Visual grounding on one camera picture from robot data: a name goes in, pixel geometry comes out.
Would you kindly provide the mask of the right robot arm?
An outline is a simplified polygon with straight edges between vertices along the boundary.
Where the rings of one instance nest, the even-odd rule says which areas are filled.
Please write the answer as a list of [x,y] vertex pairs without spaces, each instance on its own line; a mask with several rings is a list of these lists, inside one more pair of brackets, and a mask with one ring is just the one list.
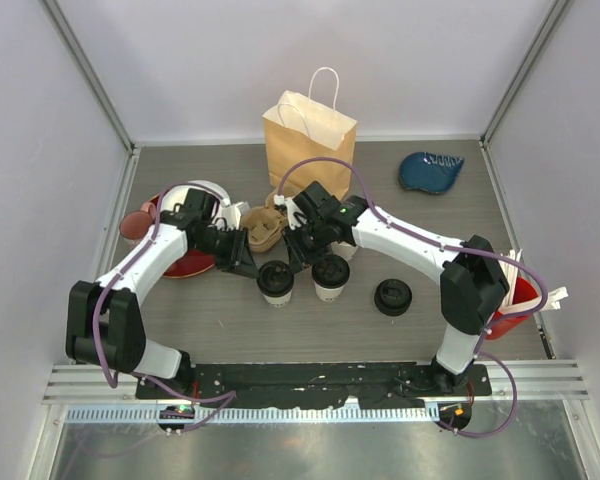
[[510,290],[486,239],[437,235],[363,197],[341,201],[317,181],[293,197],[277,193],[273,201],[288,219],[283,238],[294,272],[323,260],[331,244],[345,243],[382,253],[434,281],[447,326],[420,389],[452,395],[466,385],[481,335]]

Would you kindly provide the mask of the brown paper takeout bag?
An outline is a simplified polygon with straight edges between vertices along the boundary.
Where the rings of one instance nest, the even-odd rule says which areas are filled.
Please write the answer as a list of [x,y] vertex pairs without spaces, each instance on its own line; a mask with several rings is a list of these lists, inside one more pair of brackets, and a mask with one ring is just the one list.
[[335,78],[329,106],[313,99],[311,93],[286,90],[263,114],[269,179],[286,194],[317,181],[341,199],[350,187],[357,121],[336,109],[340,86],[336,71],[320,67],[311,79],[321,72]]

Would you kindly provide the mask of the stack of black cup lids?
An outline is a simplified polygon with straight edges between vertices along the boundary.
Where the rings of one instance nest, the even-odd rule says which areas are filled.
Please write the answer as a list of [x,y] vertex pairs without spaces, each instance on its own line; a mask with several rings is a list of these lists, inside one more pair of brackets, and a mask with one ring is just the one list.
[[408,311],[413,300],[408,284],[399,279],[381,281],[374,292],[375,307],[384,315],[397,317]]

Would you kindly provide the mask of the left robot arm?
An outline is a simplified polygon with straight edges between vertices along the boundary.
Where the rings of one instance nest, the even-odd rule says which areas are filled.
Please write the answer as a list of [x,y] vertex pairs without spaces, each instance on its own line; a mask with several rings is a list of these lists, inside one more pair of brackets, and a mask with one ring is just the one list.
[[185,397],[195,381],[188,353],[147,338],[141,305],[159,279],[189,252],[212,257],[224,272],[255,279],[258,268],[241,217],[219,185],[193,181],[167,188],[147,212],[147,233],[111,271],[79,281],[69,293],[65,351],[97,365],[111,386],[120,373],[158,380],[170,398]]

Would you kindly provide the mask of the dark red round tray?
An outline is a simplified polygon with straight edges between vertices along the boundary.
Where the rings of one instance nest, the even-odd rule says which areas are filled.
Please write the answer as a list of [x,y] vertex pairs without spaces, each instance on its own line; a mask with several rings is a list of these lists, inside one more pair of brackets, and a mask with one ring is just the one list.
[[[158,195],[145,202],[141,210],[148,213],[152,220],[157,217]],[[182,279],[200,275],[215,266],[213,257],[197,250],[189,251],[173,263],[164,273],[165,278]]]

